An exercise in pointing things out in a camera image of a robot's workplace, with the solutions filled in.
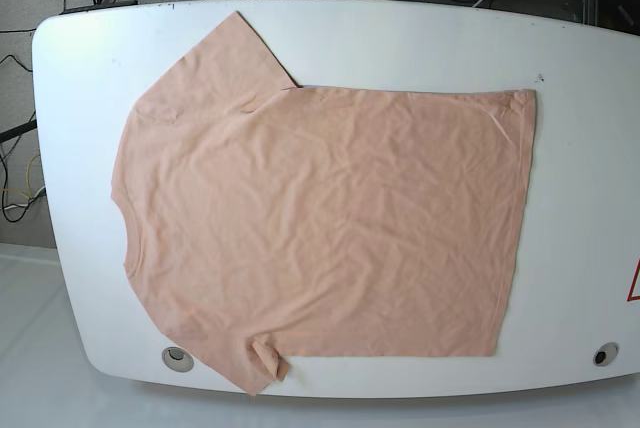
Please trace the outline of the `peach pink T-shirt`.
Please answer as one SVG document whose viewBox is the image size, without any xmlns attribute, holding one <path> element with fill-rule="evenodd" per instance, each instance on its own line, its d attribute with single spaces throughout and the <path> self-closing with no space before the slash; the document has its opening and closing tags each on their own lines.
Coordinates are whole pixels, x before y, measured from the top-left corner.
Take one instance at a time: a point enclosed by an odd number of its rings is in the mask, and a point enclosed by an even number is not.
<svg viewBox="0 0 640 428">
<path fill-rule="evenodd" d="M 248 394 L 288 358 L 490 357 L 532 90 L 300 87 L 238 13 L 133 106 L 111 196 L 158 330 Z"/>
</svg>

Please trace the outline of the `red triangle warning sticker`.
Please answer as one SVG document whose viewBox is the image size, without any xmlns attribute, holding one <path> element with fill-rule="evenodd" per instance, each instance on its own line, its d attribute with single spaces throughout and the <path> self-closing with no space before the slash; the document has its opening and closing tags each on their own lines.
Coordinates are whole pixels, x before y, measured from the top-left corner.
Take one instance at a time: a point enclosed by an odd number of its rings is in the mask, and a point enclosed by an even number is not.
<svg viewBox="0 0 640 428">
<path fill-rule="evenodd" d="M 639 294 L 639 272 L 640 272 L 640 262 L 637 263 L 634 276 L 632 279 L 632 283 L 628 292 L 627 301 L 638 301 L 640 299 Z"/>
</svg>

